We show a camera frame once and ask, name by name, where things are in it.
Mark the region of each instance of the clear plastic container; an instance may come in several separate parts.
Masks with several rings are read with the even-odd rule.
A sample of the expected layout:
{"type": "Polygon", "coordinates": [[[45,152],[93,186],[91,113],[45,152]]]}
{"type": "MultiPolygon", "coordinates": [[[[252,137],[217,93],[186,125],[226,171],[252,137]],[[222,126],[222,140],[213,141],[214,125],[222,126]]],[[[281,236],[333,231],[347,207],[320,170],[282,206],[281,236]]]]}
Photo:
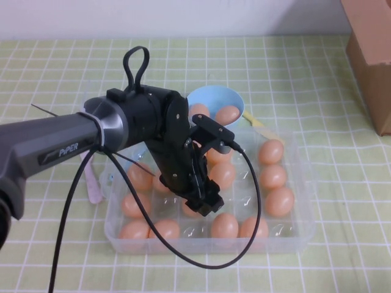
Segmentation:
{"type": "MultiPolygon", "coordinates": [[[[259,176],[262,166],[258,163],[258,150],[266,141],[253,127],[240,127],[235,131],[235,141],[241,145],[249,156],[251,163],[259,176]]],[[[293,253],[302,250],[315,233],[315,221],[313,218],[310,199],[316,192],[316,182],[311,177],[310,164],[300,158],[299,148],[294,135],[279,133],[285,141],[284,156],[281,165],[288,174],[286,186],[291,188],[295,195],[294,207],[288,216],[274,218],[262,210],[262,217],[268,223],[269,237],[257,238],[250,248],[250,252],[257,253],[293,253]]],[[[143,143],[132,146],[121,152],[135,161],[147,163],[153,171],[157,170],[156,164],[143,143]]],[[[120,160],[121,165],[127,170],[131,163],[120,160]]],[[[152,201],[150,217],[154,222],[171,218],[180,226],[180,238],[169,240],[177,250],[191,253],[238,253],[248,242],[248,238],[216,239],[210,238],[210,229],[213,219],[222,212],[235,215],[239,225],[248,217],[257,214],[257,199],[255,186],[246,164],[239,153],[231,158],[231,163],[236,167],[236,178],[233,187],[220,192],[225,205],[217,212],[207,217],[190,218],[181,210],[180,197],[174,194],[162,196],[154,190],[149,193],[152,201]]],[[[124,225],[131,219],[125,217],[121,210],[122,199],[129,194],[129,190],[120,173],[110,162],[106,165],[100,177],[103,193],[108,197],[108,211],[104,224],[106,237],[114,249],[121,253],[132,254],[156,254],[170,253],[158,239],[142,241],[119,239],[118,235],[124,225]]],[[[261,189],[263,203],[266,192],[261,189]]]]}

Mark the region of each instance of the grid pattern tablecloth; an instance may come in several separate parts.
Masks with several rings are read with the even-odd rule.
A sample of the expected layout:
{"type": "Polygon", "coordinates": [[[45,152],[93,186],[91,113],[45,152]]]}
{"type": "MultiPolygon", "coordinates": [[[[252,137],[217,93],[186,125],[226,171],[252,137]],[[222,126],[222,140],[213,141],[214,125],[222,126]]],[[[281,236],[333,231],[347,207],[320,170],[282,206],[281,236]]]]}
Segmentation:
{"type": "MultiPolygon", "coordinates": [[[[347,36],[0,42],[1,123],[76,112],[82,101],[126,86],[122,57],[150,48],[149,85],[183,95],[227,85],[266,126],[294,131],[319,179],[316,235],[301,254],[247,255],[205,271],[172,255],[116,255],[103,232],[106,203],[81,181],[70,209],[59,292],[389,292],[391,138],[372,130],[345,55],[347,36]]],[[[132,58],[137,70],[141,54],[132,58]]],[[[34,176],[26,212],[0,252],[0,292],[45,292],[65,195],[79,158],[34,176]]],[[[101,172],[105,158],[95,158],[101,172]]],[[[232,255],[205,256],[218,263],[232,255]]]]}

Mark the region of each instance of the yellow object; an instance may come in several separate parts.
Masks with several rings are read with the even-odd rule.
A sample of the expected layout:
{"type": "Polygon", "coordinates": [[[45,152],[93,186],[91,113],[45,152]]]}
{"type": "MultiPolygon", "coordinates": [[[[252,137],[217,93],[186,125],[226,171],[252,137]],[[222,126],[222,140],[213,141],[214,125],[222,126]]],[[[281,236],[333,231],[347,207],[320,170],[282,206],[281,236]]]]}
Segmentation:
{"type": "Polygon", "coordinates": [[[277,139],[279,140],[283,145],[285,145],[285,142],[283,139],[281,139],[277,134],[274,132],[268,130],[264,124],[262,124],[260,121],[255,119],[248,111],[243,112],[243,117],[250,121],[251,126],[256,127],[256,131],[261,134],[262,136],[266,137],[267,139],[277,139]]]}

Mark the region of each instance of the white wall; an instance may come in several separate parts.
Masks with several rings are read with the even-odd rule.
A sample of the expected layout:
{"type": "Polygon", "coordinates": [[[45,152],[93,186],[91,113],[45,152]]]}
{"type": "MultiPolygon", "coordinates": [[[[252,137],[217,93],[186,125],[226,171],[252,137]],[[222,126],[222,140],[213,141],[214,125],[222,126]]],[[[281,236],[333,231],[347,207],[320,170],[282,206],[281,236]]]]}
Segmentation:
{"type": "Polygon", "coordinates": [[[0,39],[349,31],[340,0],[0,0],[0,39]]]}

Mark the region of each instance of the pink spoon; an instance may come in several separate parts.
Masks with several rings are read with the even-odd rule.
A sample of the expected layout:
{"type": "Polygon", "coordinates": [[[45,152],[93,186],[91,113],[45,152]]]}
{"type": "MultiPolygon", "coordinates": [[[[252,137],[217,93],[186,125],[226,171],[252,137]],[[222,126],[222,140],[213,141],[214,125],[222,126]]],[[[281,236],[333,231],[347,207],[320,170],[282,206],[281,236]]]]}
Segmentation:
{"type": "MultiPolygon", "coordinates": [[[[82,160],[84,160],[87,153],[88,151],[80,154],[82,160]]],[[[92,166],[91,166],[92,158],[87,162],[86,168],[84,169],[84,174],[86,176],[88,198],[92,204],[97,204],[102,201],[103,195],[99,188],[98,181],[95,177],[95,174],[93,173],[92,170],[92,166]]]]}

